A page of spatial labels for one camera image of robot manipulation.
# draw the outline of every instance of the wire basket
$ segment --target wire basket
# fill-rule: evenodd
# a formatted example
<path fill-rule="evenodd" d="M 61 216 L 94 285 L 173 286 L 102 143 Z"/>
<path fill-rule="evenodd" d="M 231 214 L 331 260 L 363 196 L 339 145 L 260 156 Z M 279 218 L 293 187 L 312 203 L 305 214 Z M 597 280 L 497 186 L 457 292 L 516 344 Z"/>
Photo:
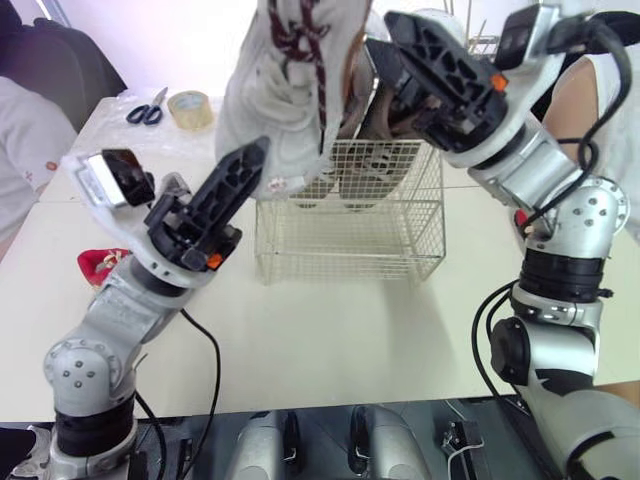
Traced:
<path fill-rule="evenodd" d="M 442 163 L 423 141 L 340 140 L 334 169 L 256 208 L 262 279 L 426 279 L 445 256 Z"/>

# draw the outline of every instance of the person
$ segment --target person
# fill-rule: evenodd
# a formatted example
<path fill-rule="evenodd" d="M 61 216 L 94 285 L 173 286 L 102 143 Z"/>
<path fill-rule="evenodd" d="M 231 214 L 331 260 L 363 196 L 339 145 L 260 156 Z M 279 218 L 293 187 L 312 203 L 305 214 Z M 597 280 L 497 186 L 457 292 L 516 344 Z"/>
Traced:
<path fill-rule="evenodd" d="M 0 77 L 0 261 L 75 138 L 58 106 Z"/>
<path fill-rule="evenodd" d="M 632 66 L 629 96 L 594 137 L 600 155 L 596 174 L 617 182 L 629 196 L 626 228 L 640 244 L 640 44 L 626 47 Z M 558 80 L 543 124 L 555 138 L 582 137 L 614 100 L 620 87 L 611 54 L 585 55 Z M 577 161 L 577 146 L 563 145 Z"/>
<path fill-rule="evenodd" d="M 618 35 L 625 47 L 640 42 L 640 15 L 631 12 L 599 12 L 596 13 L 592 19 L 605 23 L 616 32 L 616 35 Z M 582 58 L 583 55 L 582 52 L 568 52 L 564 62 L 562 62 L 560 74 L 568 70 L 569 67 Z M 544 92 L 544 95 L 531 107 L 531 112 L 541 122 L 544 120 L 549 105 L 551 105 L 556 83 L 557 80 L 553 82 L 553 85 L 551 85 L 547 91 Z"/>

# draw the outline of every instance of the white sneaker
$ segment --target white sneaker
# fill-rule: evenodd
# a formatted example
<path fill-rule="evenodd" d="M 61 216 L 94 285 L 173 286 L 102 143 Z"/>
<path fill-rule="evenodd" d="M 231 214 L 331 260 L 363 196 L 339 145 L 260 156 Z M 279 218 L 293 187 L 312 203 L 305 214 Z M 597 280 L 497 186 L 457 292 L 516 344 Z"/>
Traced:
<path fill-rule="evenodd" d="M 225 94 L 216 157 L 271 140 L 258 199 L 287 197 L 330 168 L 345 86 L 370 0 L 259 0 Z"/>

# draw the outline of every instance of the white shirt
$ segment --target white shirt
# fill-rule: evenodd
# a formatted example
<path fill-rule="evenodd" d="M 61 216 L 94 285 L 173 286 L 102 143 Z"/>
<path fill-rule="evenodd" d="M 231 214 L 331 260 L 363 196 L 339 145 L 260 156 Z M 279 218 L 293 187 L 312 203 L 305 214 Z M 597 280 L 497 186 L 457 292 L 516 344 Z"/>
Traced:
<path fill-rule="evenodd" d="M 597 173 L 617 182 L 629 196 L 631 217 L 627 229 L 640 243 L 640 44 L 626 48 L 633 80 L 622 107 L 598 131 Z M 618 68 L 610 54 L 588 55 L 596 73 L 598 116 L 602 116 L 620 89 Z"/>
<path fill-rule="evenodd" d="M 58 106 L 0 77 L 0 242 L 20 227 L 75 138 Z"/>

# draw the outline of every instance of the black cable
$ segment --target black cable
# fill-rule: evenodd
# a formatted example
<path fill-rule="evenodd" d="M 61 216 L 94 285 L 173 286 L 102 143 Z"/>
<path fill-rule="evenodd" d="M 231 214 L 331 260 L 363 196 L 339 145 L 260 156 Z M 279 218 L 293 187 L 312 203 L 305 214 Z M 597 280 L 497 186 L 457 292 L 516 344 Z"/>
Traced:
<path fill-rule="evenodd" d="M 611 119 L 611 117 L 618 111 L 618 109 L 622 106 L 622 103 L 629 95 L 629 91 L 631 90 L 631 62 L 624 48 L 624 45 L 622 44 L 616 33 L 609 27 L 607 27 L 604 23 L 599 21 L 593 22 L 592 33 L 594 42 L 599 42 L 599 45 L 601 47 L 611 53 L 611 56 L 616 63 L 616 67 L 618 68 L 618 73 L 620 76 L 620 89 L 618 90 L 616 98 L 613 100 L 613 102 L 611 102 L 604 114 L 594 122 L 587 133 L 585 133 L 582 139 L 580 139 L 580 142 L 578 142 L 578 164 L 583 169 L 580 176 L 571 185 L 569 185 L 567 189 L 554 197 L 553 200 L 549 201 L 549 203 L 547 203 L 541 209 L 536 211 L 520 226 L 520 232 L 523 234 L 526 228 L 529 227 L 533 222 L 541 218 L 549 210 L 558 206 L 560 202 L 565 200 L 569 195 L 580 188 L 584 181 L 594 171 L 598 163 L 599 152 L 596 144 L 593 142 L 593 137 L 598 132 L 598 130 L 600 130 L 600 128 L 602 128 L 602 126 L 607 123 Z M 586 150 L 588 146 L 589 148 L 591 148 L 591 158 L 587 162 Z"/>
<path fill-rule="evenodd" d="M 496 390 L 496 387 L 493 385 L 493 382 L 489 378 L 489 375 L 487 375 L 487 371 L 484 369 L 484 365 L 482 365 L 482 359 L 480 358 L 480 351 L 478 350 L 478 326 L 480 325 L 480 319 L 482 318 L 482 314 L 484 313 L 485 309 L 489 306 L 489 304 L 501 293 L 503 292 L 508 293 L 509 290 L 511 290 L 511 287 L 513 287 L 517 282 L 518 280 L 509 282 L 506 285 L 503 285 L 502 287 L 500 287 L 495 292 L 493 292 L 487 298 L 485 298 L 482 304 L 480 304 L 480 306 L 478 307 L 478 310 L 476 311 L 476 315 L 475 317 L 473 317 L 473 323 L 471 324 L 471 351 L 473 353 L 473 360 L 476 363 L 476 367 L 478 368 L 478 372 L 480 373 L 480 376 L 484 380 L 484 383 L 487 384 L 487 387 L 489 388 L 489 390 L 491 391 L 491 394 L 495 398 L 500 397 L 500 394 L 498 393 L 498 390 Z"/>
<path fill-rule="evenodd" d="M 489 315 L 487 315 L 487 322 L 485 325 L 487 330 L 487 339 L 489 341 L 491 341 L 491 323 L 493 322 L 493 316 L 496 314 L 498 309 L 504 304 L 504 302 L 507 301 L 507 299 L 509 298 L 509 295 L 511 295 L 510 291 L 505 292 L 502 298 L 500 298 L 500 300 L 498 300 L 496 304 L 493 307 L 491 307 L 491 310 L 489 310 Z"/>
<path fill-rule="evenodd" d="M 158 443 L 160 444 L 160 465 L 158 467 L 158 475 L 156 478 L 157 480 L 162 480 L 162 478 L 164 478 L 164 472 L 167 468 L 167 441 L 164 438 L 162 425 L 160 425 L 158 418 L 154 415 L 153 410 L 151 410 L 151 407 L 149 407 L 147 402 L 144 401 L 144 398 L 142 398 L 140 392 L 136 391 L 135 399 L 140 407 L 142 407 L 142 410 L 144 410 L 144 413 L 147 414 L 147 417 L 149 417 L 151 425 L 153 425 L 153 428 L 156 431 L 156 435 L 158 436 Z"/>
<path fill-rule="evenodd" d="M 196 330 L 198 330 L 200 333 L 202 333 L 205 337 L 209 339 L 209 341 L 213 344 L 213 348 L 216 352 L 216 385 L 213 391 L 213 400 L 211 401 L 211 408 L 209 409 L 209 418 L 207 419 L 207 424 L 205 425 L 204 431 L 200 436 L 200 440 L 198 440 L 198 444 L 196 445 L 195 451 L 191 456 L 191 461 L 185 467 L 184 472 L 182 472 L 182 475 L 180 476 L 181 479 L 184 479 L 189 473 L 189 470 L 191 470 L 193 465 L 196 463 L 196 460 L 198 459 L 198 456 L 202 451 L 202 446 L 204 445 L 204 442 L 207 440 L 207 435 L 209 434 L 211 424 L 213 423 L 213 416 L 216 411 L 216 405 L 218 404 L 218 395 L 220 394 L 221 360 L 220 360 L 220 345 L 218 345 L 218 341 L 215 339 L 215 337 L 211 335 L 211 333 L 209 333 L 209 331 L 206 328 L 204 328 L 202 325 L 196 322 L 194 318 L 191 315 L 189 315 L 189 313 L 184 308 L 180 310 L 180 313 L 187 320 L 187 322 L 189 322 Z"/>
<path fill-rule="evenodd" d="M 558 143 L 560 145 L 564 145 L 567 143 L 580 143 L 582 141 L 582 138 L 560 138 L 557 140 Z M 589 151 L 590 151 L 590 157 L 589 158 L 593 158 L 594 155 L 598 156 L 600 154 L 600 149 L 598 148 L 598 145 L 595 142 L 589 142 L 587 144 L 587 147 L 589 147 Z M 585 168 L 587 168 L 588 165 L 583 165 L 580 164 L 580 158 L 578 158 L 578 164 L 580 165 L 580 168 L 582 168 L 583 170 Z"/>
<path fill-rule="evenodd" d="M 546 461 L 537 452 L 536 448 L 533 446 L 533 444 L 527 437 L 526 433 L 522 431 L 522 427 L 518 423 L 517 419 L 514 418 L 512 415 L 512 411 L 510 410 L 511 406 L 505 400 L 505 398 L 502 397 L 500 393 L 498 393 L 498 390 L 496 389 L 495 385 L 491 381 L 491 378 L 489 378 L 489 375 L 487 374 L 487 371 L 485 370 L 484 365 L 482 364 L 482 359 L 480 358 L 480 351 L 478 349 L 478 327 L 480 325 L 480 320 L 482 319 L 484 311 L 494 299 L 496 299 L 500 294 L 504 293 L 502 298 L 498 300 L 497 304 L 494 305 L 494 307 L 489 312 L 489 317 L 487 318 L 487 325 L 489 325 L 490 319 L 496 313 L 500 305 L 502 305 L 507 300 L 507 298 L 509 298 L 511 287 L 513 287 L 513 285 L 515 285 L 517 282 L 518 280 L 514 280 L 512 282 L 507 283 L 506 285 L 503 285 L 502 287 L 500 287 L 499 289 L 491 293 L 487 298 L 485 298 L 482 304 L 480 304 L 480 307 L 478 307 L 478 310 L 476 311 L 476 315 L 473 318 L 473 324 L 471 326 L 471 350 L 473 352 L 473 360 L 475 361 L 476 367 L 478 368 L 478 372 L 480 373 L 482 380 L 484 380 L 484 383 L 487 385 L 487 388 L 489 388 L 491 395 L 496 400 L 499 408 L 502 409 L 505 417 L 509 421 L 509 424 L 511 425 L 511 427 L 514 429 L 514 431 L 517 433 L 518 437 L 522 441 L 522 444 L 524 445 L 526 450 L 529 452 L 529 454 L 531 455 L 535 463 L 538 465 L 540 470 L 545 474 L 545 476 L 549 479 L 556 480 L 557 476 L 547 466 Z"/>

